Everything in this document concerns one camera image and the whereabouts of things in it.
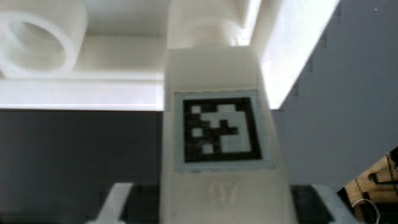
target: white panel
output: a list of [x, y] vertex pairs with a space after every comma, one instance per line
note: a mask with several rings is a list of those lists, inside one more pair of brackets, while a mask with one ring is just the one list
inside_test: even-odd
[[166, 36], [171, 0], [84, 0], [89, 34]]
[[61, 76], [11, 73], [11, 78], [73, 80], [164, 80], [166, 39], [136, 36], [86, 36], [79, 63]]
[[283, 105], [340, 0], [264, 1], [255, 33], [271, 108]]
[[[258, 96], [264, 95], [264, 91], [256, 90], [262, 86], [256, 81], [260, 76], [256, 51], [251, 47], [224, 47], [169, 50], [169, 52], [166, 88], [171, 107], [164, 112], [162, 222], [164, 224], [264, 224], [265, 222], [297, 224], [271, 110], [267, 101]], [[201, 109], [196, 107], [198, 100], [205, 103], [200, 103]], [[203, 121], [192, 119], [192, 115], [207, 114], [203, 115], [207, 119], [212, 114], [205, 113], [205, 109], [214, 111], [216, 109], [208, 108], [224, 105], [221, 109], [230, 111], [232, 103], [242, 108], [251, 105], [255, 117], [258, 114], [262, 119], [251, 119], [248, 112], [251, 109], [246, 109], [246, 121], [251, 123], [232, 127], [240, 129], [239, 132], [235, 130], [224, 132], [235, 124], [230, 119], [224, 121], [221, 131], [207, 130], [212, 133], [210, 138], [189, 142], [191, 130], [182, 127], [189, 124], [189, 128], [194, 128], [196, 123], [201, 122], [200, 126], [212, 129], [208, 123], [203, 124]], [[221, 116], [232, 118], [235, 113], [224, 116], [224, 112], [219, 111], [214, 118], [219, 119]], [[223, 147], [233, 144], [219, 143], [212, 138], [224, 133], [235, 137], [246, 136], [242, 132], [246, 128], [251, 147], [246, 140], [232, 139], [232, 143], [240, 144], [239, 152], [235, 152], [237, 148], [224, 148], [224, 151]], [[253, 136], [267, 142], [258, 144], [260, 147], [253, 147], [256, 142]], [[210, 144], [205, 144], [205, 148], [198, 150], [198, 146], [208, 142]], [[221, 150], [217, 155], [212, 155], [216, 154], [212, 149]], [[255, 163], [269, 164], [269, 158], [272, 166], [251, 166]]]
[[0, 80], [0, 108], [132, 110], [164, 109], [164, 85], [127, 81]]

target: white plastic part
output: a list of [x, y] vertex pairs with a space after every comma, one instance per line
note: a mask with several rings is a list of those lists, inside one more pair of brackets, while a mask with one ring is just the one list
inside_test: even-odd
[[169, 11], [169, 48], [239, 44], [242, 18], [237, 0], [175, 0]]
[[[173, 49], [169, 50], [166, 73], [169, 100], [164, 112], [162, 223], [297, 224], [272, 114], [258, 79], [262, 72], [256, 50], [251, 47]], [[198, 166], [192, 171], [185, 169], [187, 166], [178, 166], [180, 163], [192, 164], [180, 159], [187, 158], [187, 152], [184, 152], [184, 157], [178, 156], [182, 150], [187, 150], [185, 140], [180, 144], [187, 132], [178, 127], [182, 127], [182, 122], [187, 124], [187, 120], [184, 120], [187, 116], [182, 115], [185, 112], [178, 105], [182, 101], [178, 96], [203, 93], [203, 97], [216, 94], [217, 98], [214, 99], [221, 99], [221, 97], [237, 99], [246, 97], [248, 90], [258, 93], [256, 102], [260, 104], [253, 108], [260, 108], [258, 114], [264, 115], [265, 122], [256, 122], [256, 126], [262, 125], [267, 134], [262, 135], [262, 132], [256, 134], [262, 135], [260, 138], [267, 139], [272, 167], [237, 166], [237, 168], [228, 165], [237, 161], [228, 159], [212, 164], [198, 160], [196, 163], [203, 166], [212, 165], [212, 169], [201, 169]], [[256, 161], [260, 159], [248, 159], [240, 161], [240, 164]]]
[[313, 185], [313, 188], [335, 218], [331, 224], [359, 224], [333, 188], [317, 184]]
[[125, 224], [120, 217], [132, 187], [134, 183], [114, 184], [98, 218], [95, 221], [89, 221], [88, 224]]
[[258, 22], [262, 0], [240, 0], [242, 9], [242, 35], [239, 38], [239, 45], [249, 46], [253, 42], [253, 34]]
[[0, 2], [0, 69], [6, 77], [73, 70], [88, 29], [82, 0]]
[[0, 107], [162, 111], [164, 54], [166, 38], [88, 35], [66, 75], [0, 78]]

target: white machine part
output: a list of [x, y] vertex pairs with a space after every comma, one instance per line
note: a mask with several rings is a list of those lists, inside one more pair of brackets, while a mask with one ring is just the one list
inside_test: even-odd
[[81, 0], [6, 0], [0, 4], [0, 68], [6, 77], [72, 72], [88, 28]]
[[132, 187], [134, 183], [114, 184], [97, 220], [89, 221], [88, 224], [125, 224], [120, 218]]
[[164, 224], [296, 224], [256, 51], [169, 50]]

